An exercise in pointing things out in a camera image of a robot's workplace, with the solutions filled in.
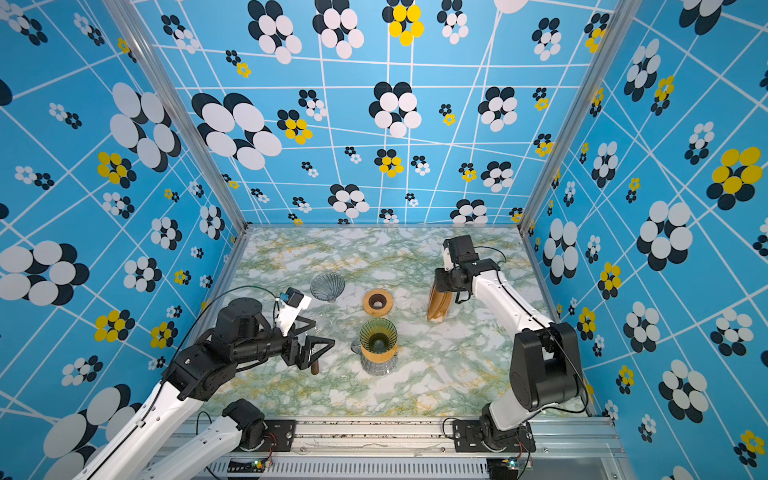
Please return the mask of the ribbed glass carafe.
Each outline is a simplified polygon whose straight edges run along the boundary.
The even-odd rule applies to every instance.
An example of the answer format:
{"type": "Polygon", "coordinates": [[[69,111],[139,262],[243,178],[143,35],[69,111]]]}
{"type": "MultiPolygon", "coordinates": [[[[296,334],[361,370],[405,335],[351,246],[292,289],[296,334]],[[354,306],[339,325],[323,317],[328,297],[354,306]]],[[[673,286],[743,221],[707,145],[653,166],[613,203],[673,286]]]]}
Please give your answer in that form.
{"type": "Polygon", "coordinates": [[[362,365],[363,370],[372,376],[384,376],[391,372],[393,372],[398,363],[398,354],[395,353],[394,356],[383,363],[375,363],[370,360],[368,360],[363,355],[363,350],[361,347],[361,344],[359,341],[355,340],[351,344],[351,351],[358,355],[360,363],[362,365]]]}

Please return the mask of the green glass dripper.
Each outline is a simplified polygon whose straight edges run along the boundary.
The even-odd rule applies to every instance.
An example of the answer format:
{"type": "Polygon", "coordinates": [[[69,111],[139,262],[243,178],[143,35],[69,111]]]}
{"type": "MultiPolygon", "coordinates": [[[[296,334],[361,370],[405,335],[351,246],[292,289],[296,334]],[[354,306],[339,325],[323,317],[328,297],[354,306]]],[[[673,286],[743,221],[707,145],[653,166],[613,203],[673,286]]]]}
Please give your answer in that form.
{"type": "Polygon", "coordinates": [[[374,318],[361,328],[359,341],[364,350],[372,354],[384,354],[396,350],[398,332],[390,320],[374,318]]]}

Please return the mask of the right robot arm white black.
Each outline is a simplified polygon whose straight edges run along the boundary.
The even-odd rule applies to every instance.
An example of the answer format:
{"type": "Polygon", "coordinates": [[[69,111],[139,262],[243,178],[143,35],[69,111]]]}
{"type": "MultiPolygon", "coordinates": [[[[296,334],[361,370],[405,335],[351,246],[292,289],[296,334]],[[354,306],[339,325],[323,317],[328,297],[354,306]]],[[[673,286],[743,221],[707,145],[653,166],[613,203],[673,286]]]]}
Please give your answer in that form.
{"type": "Polygon", "coordinates": [[[451,298],[455,304],[477,299],[509,334],[512,353],[509,390],[487,404],[479,418],[480,441],[502,452],[518,444],[530,451],[529,422],[545,410],[562,411],[571,399],[589,405],[578,351],[578,335],[567,323],[542,314],[515,290],[492,259],[482,259],[472,238],[446,239],[443,266],[435,270],[430,301],[451,298]]]}

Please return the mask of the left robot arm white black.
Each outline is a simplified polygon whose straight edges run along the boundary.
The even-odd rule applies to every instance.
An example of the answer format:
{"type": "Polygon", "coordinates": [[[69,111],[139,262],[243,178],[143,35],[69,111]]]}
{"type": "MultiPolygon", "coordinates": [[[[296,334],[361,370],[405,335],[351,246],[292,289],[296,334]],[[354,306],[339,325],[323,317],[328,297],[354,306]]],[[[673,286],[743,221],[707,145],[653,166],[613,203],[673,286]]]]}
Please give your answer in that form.
{"type": "Polygon", "coordinates": [[[237,449],[278,451],[289,435],[271,431],[264,414],[239,399],[186,444],[153,460],[176,430],[238,373],[272,358],[305,370],[334,347],[334,340],[310,333],[316,323],[301,314],[310,298],[295,289],[288,295],[274,320],[263,315],[253,298],[236,298],[222,308],[214,327],[176,355],[144,404],[77,478],[191,479],[237,449]]]}

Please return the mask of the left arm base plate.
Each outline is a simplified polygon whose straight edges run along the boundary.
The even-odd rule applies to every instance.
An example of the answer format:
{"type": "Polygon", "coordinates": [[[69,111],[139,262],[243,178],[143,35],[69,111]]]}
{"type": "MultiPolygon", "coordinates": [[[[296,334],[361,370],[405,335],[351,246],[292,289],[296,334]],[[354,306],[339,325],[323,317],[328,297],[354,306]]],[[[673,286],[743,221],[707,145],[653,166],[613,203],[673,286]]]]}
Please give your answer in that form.
{"type": "Polygon", "coordinates": [[[262,420],[247,426],[242,433],[239,449],[245,452],[283,453],[292,449],[296,420],[262,420]]]}

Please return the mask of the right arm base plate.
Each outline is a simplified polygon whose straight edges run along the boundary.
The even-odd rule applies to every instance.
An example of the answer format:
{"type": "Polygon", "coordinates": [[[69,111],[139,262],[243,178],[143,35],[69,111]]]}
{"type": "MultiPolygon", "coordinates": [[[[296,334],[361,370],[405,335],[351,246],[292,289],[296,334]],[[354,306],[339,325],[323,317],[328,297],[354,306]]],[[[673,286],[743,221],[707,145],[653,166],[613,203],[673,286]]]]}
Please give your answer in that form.
{"type": "Polygon", "coordinates": [[[485,418],[453,420],[445,431],[457,453],[533,453],[536,444],[528,424],[509,430],[498,430],[485,418]]]}

